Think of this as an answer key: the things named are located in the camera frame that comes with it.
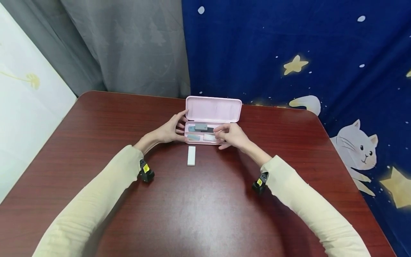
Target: cream long-sleeve shirt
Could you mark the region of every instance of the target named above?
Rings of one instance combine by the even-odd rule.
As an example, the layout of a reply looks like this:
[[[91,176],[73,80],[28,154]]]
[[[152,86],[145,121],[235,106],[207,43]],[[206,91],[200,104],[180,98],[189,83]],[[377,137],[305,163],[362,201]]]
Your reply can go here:
[[[33,256],[81,256],[93,232],[124,190],[137,180],[142,158],[143,153],[132,146],[126,146],[116,154],[51,223]],[[266,171],[269,172],[266,185],[271,193],[308,225],[328,256],[370,256],[351,224],[290,165],[275,156],[262,166],[261,172]]]

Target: dark red table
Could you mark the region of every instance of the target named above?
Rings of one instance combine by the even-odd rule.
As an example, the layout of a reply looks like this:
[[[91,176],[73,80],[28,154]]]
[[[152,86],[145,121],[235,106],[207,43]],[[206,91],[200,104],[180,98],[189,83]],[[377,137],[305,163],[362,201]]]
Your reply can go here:
[[[125,145],[185,108],[180,99],[88,92],[68,113],[0,205],[0,256],[30,256],[70,200]],[[373,257],[394,256],[318,118],[309,111],[244,105],[239,125],[279,155],[362,236]],[[306,225],[251,185],[258,167],[235,148],[160,145],[147,156],[156,177],[123,194],[89,243],[97,256],[325,256]]]

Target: yellow star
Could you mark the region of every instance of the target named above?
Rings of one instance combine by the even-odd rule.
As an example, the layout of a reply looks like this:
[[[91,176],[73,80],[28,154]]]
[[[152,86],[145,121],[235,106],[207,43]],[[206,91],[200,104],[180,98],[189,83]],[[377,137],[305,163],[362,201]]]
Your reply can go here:
[[[391,171],[391,178],[381,180],[393,195],[395,206],[398,208],[411,205],[411,179],[407,179],[395,167]]]
[[[300,72],[301,68],[307,64],[307,61],[300,61],[300,56],[296,55],[292,62],[284,64],[284,75],[287,75],[290,72]]]

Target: left hand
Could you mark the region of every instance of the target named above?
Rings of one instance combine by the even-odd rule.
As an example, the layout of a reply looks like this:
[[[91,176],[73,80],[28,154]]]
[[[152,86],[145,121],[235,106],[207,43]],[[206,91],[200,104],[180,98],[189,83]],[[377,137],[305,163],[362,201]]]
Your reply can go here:
[[[159,143],[170,143],[173,141],[187,142],[188,138],[184,136],[185,123],[188,121],[184,115],[187,110],[174,114],[169,121],[158,129],[150,132]]]

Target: eraser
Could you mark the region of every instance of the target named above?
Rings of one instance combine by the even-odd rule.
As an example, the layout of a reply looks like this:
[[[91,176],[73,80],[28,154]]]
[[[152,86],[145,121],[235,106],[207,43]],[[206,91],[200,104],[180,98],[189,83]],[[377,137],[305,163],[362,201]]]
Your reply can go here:
[[[200,141],[201,137],[197,135],[187,134],[187,138],[188,140],[192,140],[192,141]]]
[[[213,127],[208,127],[207,131],[197,131],[195,126],[190,126],[188,127],[188,132],[207,132],[207,133],[214,133],[214,128]]]
[[[196,165],[196,147],[189,146],[188,156],[187,156],[187,166],[195,166],[195,165]]]
[[[204,140],[204,141],[213,141],[213,142],[216,142],[216,141],[217,141],[217,139],[215,138],[215,136],[214,136],[214,135],[210,135],[210,134],[204,134],[203,140]]]
[[[196,131],[201,131],[201,132],[207,131],[207,124],[202,124],[202,123],[196,124],[195,125],[195,130]]]

